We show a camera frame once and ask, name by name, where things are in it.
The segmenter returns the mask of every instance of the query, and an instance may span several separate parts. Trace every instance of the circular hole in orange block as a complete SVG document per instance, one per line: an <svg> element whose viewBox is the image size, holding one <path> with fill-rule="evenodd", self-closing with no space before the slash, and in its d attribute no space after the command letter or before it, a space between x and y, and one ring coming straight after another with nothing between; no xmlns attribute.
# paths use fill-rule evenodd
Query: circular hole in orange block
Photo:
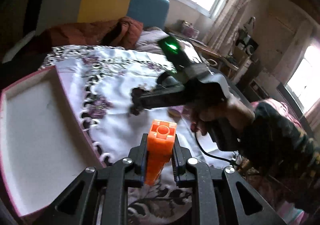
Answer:
<svg viewBox="0 0 320 225"><path fill-rule="evenodd" d="M157 132L161 135L167 135L170 132L170 129L167 126L158 126Z"/></svg>

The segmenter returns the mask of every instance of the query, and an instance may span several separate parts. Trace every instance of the brown blanket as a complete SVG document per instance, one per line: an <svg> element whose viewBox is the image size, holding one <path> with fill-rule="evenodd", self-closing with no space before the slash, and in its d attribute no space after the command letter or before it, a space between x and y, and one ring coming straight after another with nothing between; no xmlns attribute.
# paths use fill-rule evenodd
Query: brown blanket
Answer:
<svg viewBox="0 0 320 225"><path fill-rule="evenodd" d="M45 30L34 37L18 54L34 55L51 51L51 47L66 45L121 46L134 49L143 23L129 17L107 22L68 23Z"/></svg>

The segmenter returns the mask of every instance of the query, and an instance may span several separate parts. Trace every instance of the multicolored headboard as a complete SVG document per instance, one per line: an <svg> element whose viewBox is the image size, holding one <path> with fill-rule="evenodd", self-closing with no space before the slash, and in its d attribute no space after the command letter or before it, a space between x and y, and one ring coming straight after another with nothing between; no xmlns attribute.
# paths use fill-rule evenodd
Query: multicolored headboard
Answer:
<svg viewBox="0 0 320 225"><path fill-rule="evenodd" d="M42 0L36 35L64 23L108 21L129 16L144 27L164 28L168 0Z"/></svg>

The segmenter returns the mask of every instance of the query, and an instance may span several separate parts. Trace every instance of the human hand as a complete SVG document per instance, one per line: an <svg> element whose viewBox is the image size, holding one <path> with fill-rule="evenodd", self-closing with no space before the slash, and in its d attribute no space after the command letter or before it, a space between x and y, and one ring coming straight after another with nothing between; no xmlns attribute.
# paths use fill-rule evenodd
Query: human hand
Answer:
<svg viewBox="0 0 320 225"><path fill-rule="evenodd" d="M192 122L198 123L197 127L204 136L207 134L205 122L224 117L229 120L231 126L241 133L246 126L253 122L254 113L231 94L228 100L204 110L198 109L196 106L192 107L190 117Z"/></svg>

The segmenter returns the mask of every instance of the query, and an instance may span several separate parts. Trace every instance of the orange block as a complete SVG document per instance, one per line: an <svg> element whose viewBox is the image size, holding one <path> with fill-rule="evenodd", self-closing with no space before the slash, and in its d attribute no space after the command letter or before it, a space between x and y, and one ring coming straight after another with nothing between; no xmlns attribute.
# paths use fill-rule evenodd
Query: orange block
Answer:
<svg viewBox="0 0 320 225"><path fill-rule="evenodd" d="M154 119L147 140L148 163L145 183L154 185L164 165L170 161L177 124Z"/></svg>

